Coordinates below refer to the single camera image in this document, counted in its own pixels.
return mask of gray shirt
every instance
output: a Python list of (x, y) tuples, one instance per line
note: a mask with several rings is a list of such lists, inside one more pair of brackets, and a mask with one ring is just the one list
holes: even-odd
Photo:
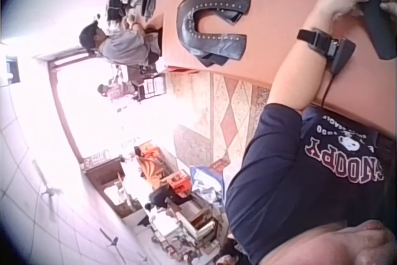
[(148, 65), (150, 52), (160, 54), (158, 34), (142, 35), (135, 30), (126, 30), (109, 36), (98, 52), (113, 63), (120, 65)]

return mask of orange container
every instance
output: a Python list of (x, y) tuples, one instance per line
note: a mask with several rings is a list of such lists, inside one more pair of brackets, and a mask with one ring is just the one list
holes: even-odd
[(167, 181), (167, 183), (179, 195), (189, 195), (192, 191), (192, 181), (190, 180), (190, 176), (183, 170), (168, 175), (164, 180)]

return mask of cable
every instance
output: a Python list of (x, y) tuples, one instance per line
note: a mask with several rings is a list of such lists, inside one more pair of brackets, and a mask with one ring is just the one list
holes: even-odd
[(323, 99), (321, 100), (321, 108), (324, 107), (324, 103), (325, 103), (325, 98), (328, 95), (329, 89), (331, 88), (332, 82), (334, 82), (336, 75), (332, 74), (331, 80), (329, 80), (329, 83), (327, 85), (327, 88), (325, 89), (324, 95), (323, 95)]

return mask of navy t-shirt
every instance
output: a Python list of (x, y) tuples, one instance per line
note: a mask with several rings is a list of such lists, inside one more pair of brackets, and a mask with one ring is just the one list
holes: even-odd
[(376, 218), (385, 178), (372, 139), (352, 126), (265, 106), (226, 200), (231, 232), (253, 264), (311, 228)]

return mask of wrist strap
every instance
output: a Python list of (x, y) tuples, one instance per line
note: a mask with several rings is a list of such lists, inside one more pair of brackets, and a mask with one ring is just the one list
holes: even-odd
[(309, 48), (324, 56), (327, 60), (334, 58), (339, 44), (336, 39), (319, 29), (313, 31), (301, 29), (298, 32), (297, 39), (308, 43)]

